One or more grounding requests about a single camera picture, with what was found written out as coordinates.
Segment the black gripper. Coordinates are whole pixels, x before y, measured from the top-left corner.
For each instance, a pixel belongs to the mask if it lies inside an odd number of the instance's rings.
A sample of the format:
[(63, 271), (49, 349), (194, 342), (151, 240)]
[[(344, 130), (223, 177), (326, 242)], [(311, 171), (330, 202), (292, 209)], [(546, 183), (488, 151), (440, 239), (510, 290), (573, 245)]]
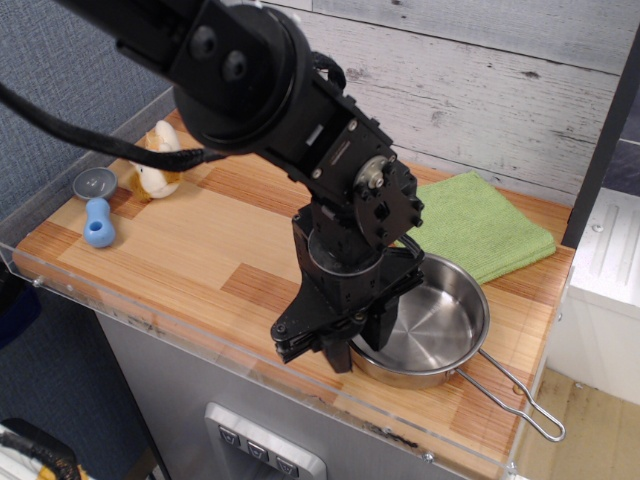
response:
[(373, 351), (389, 341), (399, 297), (422, 282), (425, 254), (406, 233), (421, 224), (424, 205), (418, 199), (372, 205), (392, 225), (376, 220), (372, 244), (356, 218), (339, 215), (317, 200), (293, 217), (301, 286), (271, 328), (283, 362), (321, 351), (335, 373), (347, 374), (353, 370), (354, 338), (362, 335)]

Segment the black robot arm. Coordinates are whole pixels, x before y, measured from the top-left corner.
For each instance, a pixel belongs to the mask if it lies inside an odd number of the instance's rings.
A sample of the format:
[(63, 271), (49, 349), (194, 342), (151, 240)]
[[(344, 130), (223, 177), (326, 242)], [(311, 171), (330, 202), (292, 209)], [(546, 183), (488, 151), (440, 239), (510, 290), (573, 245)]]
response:
[(271, 330), (291, 361), (322, 352), (338, 373), (349, 343), (382, 348), (402, 294), (421, 281), (417, 181), (332, 66), (318, 67), (284, 13), (219, 1), (71, 1), (126, 56), (169, 81), (191, 135), (218, 155), (253, 153), (303, 184), (293, 217), (301, 287)]

